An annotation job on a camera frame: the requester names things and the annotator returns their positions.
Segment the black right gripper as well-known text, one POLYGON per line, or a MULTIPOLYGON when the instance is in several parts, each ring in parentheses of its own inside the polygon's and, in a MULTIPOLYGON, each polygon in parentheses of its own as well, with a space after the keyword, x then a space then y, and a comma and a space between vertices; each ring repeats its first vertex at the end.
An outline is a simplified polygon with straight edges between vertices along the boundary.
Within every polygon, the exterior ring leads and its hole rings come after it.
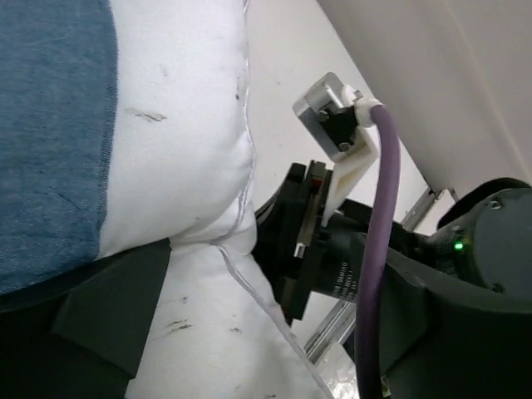
POLYGON ((355 299, 372 208, 346 199, 325 220, 332 172, 322 162, 294 163, 256 212, 254 259, 287 320, 302 319, 311 293, 355 299))

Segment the blue pillowcase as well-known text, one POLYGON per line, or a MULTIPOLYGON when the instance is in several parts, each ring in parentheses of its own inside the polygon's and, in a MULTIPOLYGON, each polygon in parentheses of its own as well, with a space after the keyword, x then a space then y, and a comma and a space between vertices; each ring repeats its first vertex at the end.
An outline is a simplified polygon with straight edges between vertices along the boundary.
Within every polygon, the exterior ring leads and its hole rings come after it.
POLYGON ((107 1, 1 4, 1 290, 92 262, 117 106, 107 1))

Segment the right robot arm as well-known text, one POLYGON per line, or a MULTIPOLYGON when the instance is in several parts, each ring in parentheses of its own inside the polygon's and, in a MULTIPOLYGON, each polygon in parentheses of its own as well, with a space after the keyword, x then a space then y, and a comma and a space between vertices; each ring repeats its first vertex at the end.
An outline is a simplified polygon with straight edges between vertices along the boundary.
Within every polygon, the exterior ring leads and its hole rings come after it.
MULTIPOLYGON (((370 207, 331 218, 322 163, 294 164, 256 214, 255 260, 288 320, 317 292, 357 295, 370 207)), ((380 369, 394 398, 531 395, 531 189, 484 183, 425 236, 392 227, 380 310, 380 369)))

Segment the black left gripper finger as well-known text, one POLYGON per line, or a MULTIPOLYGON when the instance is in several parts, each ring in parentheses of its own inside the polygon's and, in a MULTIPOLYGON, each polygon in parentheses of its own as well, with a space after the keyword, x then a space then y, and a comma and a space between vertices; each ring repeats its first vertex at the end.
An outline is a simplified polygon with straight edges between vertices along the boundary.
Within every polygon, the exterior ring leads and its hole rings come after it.
POLYGON ((122 398, 139 368, 168 240, 1 297, 3 398, 122 398))

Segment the white pillow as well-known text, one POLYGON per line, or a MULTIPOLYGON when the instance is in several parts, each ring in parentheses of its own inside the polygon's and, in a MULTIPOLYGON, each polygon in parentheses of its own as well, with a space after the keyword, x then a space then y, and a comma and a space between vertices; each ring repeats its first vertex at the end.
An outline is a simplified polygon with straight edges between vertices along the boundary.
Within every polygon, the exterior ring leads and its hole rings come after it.
POLYGON ((251 251, 242 1, 114 1, 118 106, 101 255, 171 254, 129 398, 327 398, 251 251))

